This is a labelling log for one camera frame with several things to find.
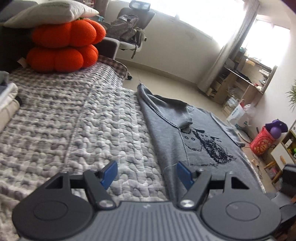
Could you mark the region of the white wooden side cabinet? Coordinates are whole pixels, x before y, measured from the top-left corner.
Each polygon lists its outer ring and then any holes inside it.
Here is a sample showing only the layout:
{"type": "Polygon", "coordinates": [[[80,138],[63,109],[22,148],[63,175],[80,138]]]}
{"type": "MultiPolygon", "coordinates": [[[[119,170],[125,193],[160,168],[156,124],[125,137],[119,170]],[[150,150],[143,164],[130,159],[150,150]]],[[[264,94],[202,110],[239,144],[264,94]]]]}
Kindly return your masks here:
{"type": "Polygon", "coordinates": [[[284,138],[271,151],[271,158],[272,161],[264,167],[264,170],[274,168],[277,171],[271,180],[271,183],[275,184],[281,177],[285,165],[295,165],[295,121],[284,138]]]}

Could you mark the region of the grey backpack on chair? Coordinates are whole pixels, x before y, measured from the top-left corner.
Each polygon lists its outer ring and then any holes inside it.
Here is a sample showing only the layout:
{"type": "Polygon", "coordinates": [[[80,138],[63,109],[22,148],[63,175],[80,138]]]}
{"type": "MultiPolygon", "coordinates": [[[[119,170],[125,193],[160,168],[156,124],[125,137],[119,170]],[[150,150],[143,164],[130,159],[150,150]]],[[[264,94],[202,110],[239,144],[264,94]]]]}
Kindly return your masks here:
{"type": "Polygon", "coordinates": [[[112,21],[106,30],[106,36],[130,44],[138,44],[138,22],[136,15],[121,15],[112,21]]]}

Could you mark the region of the white office chair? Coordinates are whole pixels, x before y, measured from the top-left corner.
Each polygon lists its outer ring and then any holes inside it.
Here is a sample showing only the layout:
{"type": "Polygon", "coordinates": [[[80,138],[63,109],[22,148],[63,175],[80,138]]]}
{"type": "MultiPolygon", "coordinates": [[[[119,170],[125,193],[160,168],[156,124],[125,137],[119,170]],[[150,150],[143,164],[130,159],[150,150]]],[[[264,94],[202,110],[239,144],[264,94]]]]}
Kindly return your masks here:
{"type": "Polygon", "coordinates": [[[133,51],[133,58],[147,40],[144,30],[154,15],[150,3],[131,1],[127,8],[119,11],[117,18],[108,26],[107,37],[118,40],[119,49],[133,51]]]}

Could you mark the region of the green potted plant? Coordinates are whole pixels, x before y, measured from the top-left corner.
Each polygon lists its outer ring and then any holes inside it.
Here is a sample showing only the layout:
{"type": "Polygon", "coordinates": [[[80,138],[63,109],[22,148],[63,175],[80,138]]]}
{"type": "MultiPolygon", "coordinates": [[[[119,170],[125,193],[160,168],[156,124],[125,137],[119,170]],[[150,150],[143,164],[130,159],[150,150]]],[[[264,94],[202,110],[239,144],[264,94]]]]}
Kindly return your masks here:
{"type": "Polygon", "coordinates": [[[292,111],[294,111],[295,106],[296,106],[296,80],[294,83],[291,85],[290,90],[286,92],[287,97],[289,99],[289,106],[292,111]]]}

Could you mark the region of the white blue cardboard box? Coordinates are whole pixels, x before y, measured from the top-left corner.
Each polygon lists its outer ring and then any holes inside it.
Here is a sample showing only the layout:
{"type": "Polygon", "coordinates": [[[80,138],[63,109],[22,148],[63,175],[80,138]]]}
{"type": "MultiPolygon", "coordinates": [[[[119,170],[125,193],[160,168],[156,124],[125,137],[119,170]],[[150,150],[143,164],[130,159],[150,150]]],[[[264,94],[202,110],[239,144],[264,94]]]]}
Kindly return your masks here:
{"type": "Polygon", "coordinates": [[[255,114],[255,107],[252,104],[244,105],[241,101],[232,113],[227,117],[227,121],[237,129],[244,129],[249,126],[255,114]]]}

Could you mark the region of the grey knitted cat sweater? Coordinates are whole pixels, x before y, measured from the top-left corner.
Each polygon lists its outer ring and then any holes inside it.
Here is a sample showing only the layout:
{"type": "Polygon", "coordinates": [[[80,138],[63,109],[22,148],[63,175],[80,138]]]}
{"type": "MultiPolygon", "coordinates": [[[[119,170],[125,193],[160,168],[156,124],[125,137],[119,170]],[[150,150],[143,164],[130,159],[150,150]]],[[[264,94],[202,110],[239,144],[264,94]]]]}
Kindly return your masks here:
{"type": "Polygon", "coordinates": [[[234,128],[213,113],[177,99],[137,87],[137,100],[166,184],[169,199],[177,203],[186,192],[176,173],[178,162],[203,169],[213,177],[234,172],[247,184],[264,192],[234,128]]]}

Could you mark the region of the stack of folded clothes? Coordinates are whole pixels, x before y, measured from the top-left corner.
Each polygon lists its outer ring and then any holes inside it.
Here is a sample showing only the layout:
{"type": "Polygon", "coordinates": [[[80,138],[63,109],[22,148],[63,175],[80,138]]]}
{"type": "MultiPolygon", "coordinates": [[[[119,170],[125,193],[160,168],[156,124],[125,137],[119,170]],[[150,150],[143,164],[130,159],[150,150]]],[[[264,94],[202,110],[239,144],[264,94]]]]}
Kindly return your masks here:
{"type": "Polygon", "coordinates": [[[9,80],[9,73],[1,71],[0,121],[1,131],[20,109],[22,101],[18,96],[19,88],[9,80]]]}

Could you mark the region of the right beige curtain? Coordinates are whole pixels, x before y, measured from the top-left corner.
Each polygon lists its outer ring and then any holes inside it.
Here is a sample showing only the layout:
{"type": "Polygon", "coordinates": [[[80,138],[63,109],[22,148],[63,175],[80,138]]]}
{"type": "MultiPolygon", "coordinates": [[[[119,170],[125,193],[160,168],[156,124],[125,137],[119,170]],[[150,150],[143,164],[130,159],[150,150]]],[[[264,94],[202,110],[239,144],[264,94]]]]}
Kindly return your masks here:
{"type": "Polygon", "coordinates": [[[197,83],[197,88],[206,93],[211,86],[212,82],[218,76],[220,70],[224,66],[224,63],[228,58],[234,58],[234,55],[238,52],[241,44],[245,40],[259,10],[259,1],[245,1],[244,8],[246,10],[245,17],[242,23],[239,25],[239,29],[235,32],[235,35],[226,43],[226,45],[220,51],[217,59],[213,65],[205,72],[205,75],[197,83]]]}

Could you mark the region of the grey white quilted bedspread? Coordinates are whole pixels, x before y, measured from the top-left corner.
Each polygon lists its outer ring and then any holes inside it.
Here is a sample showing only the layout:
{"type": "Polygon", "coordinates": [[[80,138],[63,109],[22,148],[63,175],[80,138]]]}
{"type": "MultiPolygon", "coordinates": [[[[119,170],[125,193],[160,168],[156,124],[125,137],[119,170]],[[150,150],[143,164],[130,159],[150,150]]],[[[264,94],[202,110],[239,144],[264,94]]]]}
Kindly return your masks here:
{"type": "Polygon", "coordinates": [[[168,193],[136,93],[96,63],[68,74],[18,69],[9,80],[22,106],[1,132],[1,240],[16,240],[12,209],[59,171],[80,174],[110,160],[117,200],[163,201],[168,193]]]}

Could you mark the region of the white pillow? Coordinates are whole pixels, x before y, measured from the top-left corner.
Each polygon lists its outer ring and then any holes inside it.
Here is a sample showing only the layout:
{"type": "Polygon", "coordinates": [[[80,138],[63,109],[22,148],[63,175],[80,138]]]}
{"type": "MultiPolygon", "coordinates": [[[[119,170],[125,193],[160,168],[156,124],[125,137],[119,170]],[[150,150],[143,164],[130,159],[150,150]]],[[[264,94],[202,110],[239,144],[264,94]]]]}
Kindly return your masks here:
{"type": "Polygon", "coordinates": [[[36,4],[4,22],[7,28],[34,28],[39,25],[58,25],[69,23],[78,18],[89,18],[99,11],[78,1],[48,1],[36,4]]]}

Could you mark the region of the grey checkered blanket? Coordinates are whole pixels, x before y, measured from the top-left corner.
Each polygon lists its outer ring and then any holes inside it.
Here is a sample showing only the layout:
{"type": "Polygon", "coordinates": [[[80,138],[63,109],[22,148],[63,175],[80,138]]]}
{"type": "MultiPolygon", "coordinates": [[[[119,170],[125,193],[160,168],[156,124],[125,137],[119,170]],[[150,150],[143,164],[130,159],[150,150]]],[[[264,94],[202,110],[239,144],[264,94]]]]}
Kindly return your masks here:
{"type": "Polygon", "coordinates": [[[98,57],[98,62],[112,68],[113,71],[122,79],[126,79],[128,77],[128,68],[121,62],[103,55],[98,57]]]}

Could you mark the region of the red patterned basket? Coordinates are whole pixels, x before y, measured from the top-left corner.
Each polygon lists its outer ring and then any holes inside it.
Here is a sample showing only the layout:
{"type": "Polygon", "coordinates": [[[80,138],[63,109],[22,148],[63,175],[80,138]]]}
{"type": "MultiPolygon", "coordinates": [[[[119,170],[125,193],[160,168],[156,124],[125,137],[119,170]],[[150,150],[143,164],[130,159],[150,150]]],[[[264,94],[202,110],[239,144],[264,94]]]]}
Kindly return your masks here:
{"type": "Polygon", "coordinates": [[[256,156],[262,156],[275,142],[275,138],[264,126],[255,139],[249,144],[250,149],[256,156]]]}

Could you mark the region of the wooden desk shelf unit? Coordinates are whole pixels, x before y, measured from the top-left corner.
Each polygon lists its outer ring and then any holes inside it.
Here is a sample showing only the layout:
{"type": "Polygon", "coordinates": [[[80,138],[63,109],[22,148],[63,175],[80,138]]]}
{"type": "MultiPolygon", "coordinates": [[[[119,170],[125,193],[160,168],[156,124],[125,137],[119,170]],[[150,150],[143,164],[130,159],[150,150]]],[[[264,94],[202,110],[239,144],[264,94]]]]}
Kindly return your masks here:
{"type": "Polygon", "coordinates": [[[224,63],[206,95],[220,104],[226,115],[230,115],[240,102],[257,105],[277,68],[248,57],[246,49],[241,48],[233,59],[224,63]]]}

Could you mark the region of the orange pumpkin cushion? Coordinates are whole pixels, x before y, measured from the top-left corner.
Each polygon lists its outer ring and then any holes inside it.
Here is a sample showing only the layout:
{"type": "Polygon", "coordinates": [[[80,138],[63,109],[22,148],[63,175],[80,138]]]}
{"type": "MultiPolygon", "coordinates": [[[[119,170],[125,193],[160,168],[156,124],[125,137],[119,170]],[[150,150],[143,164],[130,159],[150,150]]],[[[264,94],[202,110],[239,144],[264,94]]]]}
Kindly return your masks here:
{"type": "Polygon", "coordinates": [[[90,19],[33,28],[35,47],[26,56],[36,72],[69,73],[94,65],[99,57],[95,47],[106,36],[105,28],[90,19]]]}

